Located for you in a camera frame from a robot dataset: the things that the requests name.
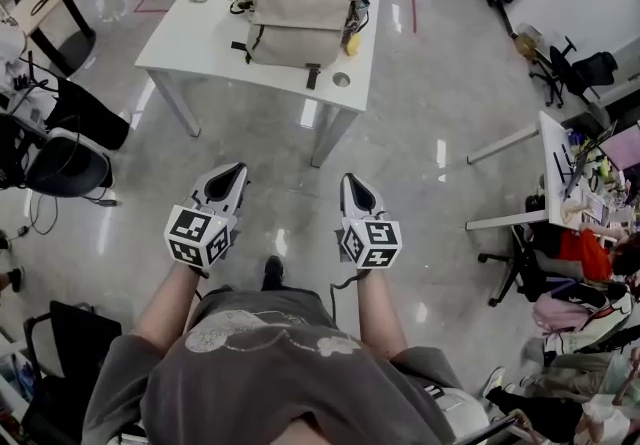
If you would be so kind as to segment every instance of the black shoe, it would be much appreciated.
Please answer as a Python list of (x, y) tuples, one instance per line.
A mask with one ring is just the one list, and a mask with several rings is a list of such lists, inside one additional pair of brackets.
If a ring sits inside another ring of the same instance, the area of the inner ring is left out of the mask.
[(271, 255), (264, 264), (264, 279), (262, 290), (280, 290), (284, 280), (284, 265), (282, 260), (275, 255)]
[(22, 269), (22, 267), (18, 267), (13, 271), (9, 271), (7, 276), (11, 282), (11, 288), (13, 291), (20, 292), (20, 289), (22, 288), (22, 278), (24, 277), (24, 269)]

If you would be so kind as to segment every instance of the white desk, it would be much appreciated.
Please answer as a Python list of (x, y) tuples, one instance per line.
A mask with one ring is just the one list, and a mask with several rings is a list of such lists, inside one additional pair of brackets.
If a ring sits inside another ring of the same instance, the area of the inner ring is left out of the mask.
[[(32, 15), (31, 11), (39, 1), (20, 0), (11, 12), (11, 18), (17, 22), (18, 27), (27, 37), (31, 37), (58, 70), (65, 76), (69, 76), (86, 60), (95, 44), (96, 33), (89, 27), (73, 0), (48, 0), (42, 9)], [(61, 2), (67, 7), (80, 31), (56, 49), (40, 30), (40, 24)]]
[[(560, 176), (556, 161), (553, 157), (555, 152), (562, 171), (564, 173), (569, 173), (569, 165), (562, 150), (562, 146), (564, 145), (570, 158), (572, 157), (567, 132), (562, 125), (542, 111), (540, 111), (538, 118), (538, 123), (529, 125), (515, 134), (498, 141), (497, 143), (472, 153), (467, 157), (467, 162), (469, 164), (475, 164), (476, 162), (501, 152), (510, 146), (541, 134), (545, 161), (544, 186), (546, 208), (544, 210), (525, 212), (523, 214), (515, 214), (512, 216), (482, 219), (479, 221), (467, 221), (465, 225), (467, 230), (478, 230), (481, 228), (492, 228), (496, 226), (512, 226), (547, 220), (551, 224), (569, 228), (571, 230), (578, 230), (580, 228), (582, 212), (574, 213), (571, 216), (571, 219), (568, 222), (565, 222), (562, 217), (562, 208), (582, 204), (582, 188), (584, 187), (584, 181), (580, 181), (580, 183), (571, 192), (570, 198), (565, 201), (564, 192), (566, 185), (562, 181), (562, 177)], [(570, 178), (571, 175), (565, 175), (567, 183)]]
[[(261, 65), (245, 61), (245, 53), (231, 48), (231, 42), (244, 43), (249, 31), (246, 14), (229, 13), (229, 0), (192, 3), (177, 0), (138, 56), (136, 66), (149, 77), (173, 109), (188, 133), (200, 134), (193, 116), (172, 73), (222, 77), (280, 89), (339, 108), (333, 122), (321, 133), (311, 160), (319, 167), (359, 113), (367, 109), (371, 63), (378, 19), (378, 0), (370, 0), (369, 23), (361, 31), (361, 45), (354, 57), (340, 52), (331, 66), (323, 68), (316, 89), (307, 89), (308, 70), (286, 66)], [(334, 74), (344, 73), (350, 84), (340, 87)]]

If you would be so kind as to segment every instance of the red tape line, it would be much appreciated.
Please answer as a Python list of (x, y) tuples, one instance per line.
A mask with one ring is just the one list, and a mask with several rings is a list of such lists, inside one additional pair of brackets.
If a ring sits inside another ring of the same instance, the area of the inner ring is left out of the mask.
[(418, 32), (418, 18), (416, 16), (416, 0), (411, 0), (411, 10), (413, 11), (413, 32)]

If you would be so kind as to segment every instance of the tiled floor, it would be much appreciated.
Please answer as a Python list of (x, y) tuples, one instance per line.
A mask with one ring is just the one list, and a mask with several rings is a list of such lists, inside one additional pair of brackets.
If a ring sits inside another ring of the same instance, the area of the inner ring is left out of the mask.
[[(468, 233), (474, 218), (520, 211), (541, 168), (539, 139), (474, 166), (466, 155), (536, 118), (544, 107), (527, 65), (484, 0), (380, 0), (369, 108), (321, 169), (309, 165), (315, 131), (299, 126), (298, 98), (226, 81), (189, 80), (184, 91), (202, 134), (189, 137), (134, 61), (173, 0), (76, 0), (98, 34), (73, 80), (114, 111), (131, 109), (135, 130), (116, 156), (115, 208), (60, 200), (46, 237), (14, 242), (27, 270), (24, 292), (4, 293), (0, 325), (19, 336), (25, 318), (48, 301), (89, 301), (128, 328), (169, 269), (162, 232), (204, 171), (239, 160), (253, 182), (236, 246), (201, 291), (222, 283), (256, 288), (267, 256), (277, 253), (288, 283), (320, 293), (352, 272), (340, 264), (338, 183), (348, 171), (372, 182), (401, 222), (404, 250), (388, 273), (399, 315), (415, 345), (442, 347), (465, 387), (477, 389), (498, 364), (515, 377), (522, 343), (534, 332), (531, 307), (509, 294), (487, 299), (504, 267), (479, 264), (479, 251), (508, 249), (508, 231)], [(73, 30), (64, 9), (44, 30)], [(577, 112), (567, 105), (564, 114)], [(25, 224), (27, 192), (0, 194), (0, 224)], [(43, 201), (42, 224), (53, 201)], [(355, 288), (338, 295), (338, 323), (357, 334)]]

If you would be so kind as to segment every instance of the computer monitor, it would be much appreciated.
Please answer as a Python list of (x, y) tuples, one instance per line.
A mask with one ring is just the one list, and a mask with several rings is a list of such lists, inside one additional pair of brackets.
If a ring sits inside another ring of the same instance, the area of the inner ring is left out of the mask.
[(584, 168), (587, 165), (587, 161), (589, 159), (589, 154), (598, 147), (602, 147), (604, 143), (609, 141), (611, 138), (615, 137), (613, 132), (616, 130), (616, 126), (618, 125), (617, 121), (614, 121), (613, 124), (602, 131), (595, 141), (590, 141), (587, 145), (582, 149), (582, 151), (576, 156), (575, 162), (572, 166), (571, 179), (567, 184), (567, 187), (564, 191), (565, 199), (571, 196), (571, 193), (580, 182), (582, 175), (584, 173)]
[(600, 149), (618, 171), (640, 164), (640, 122), (604, 141)]

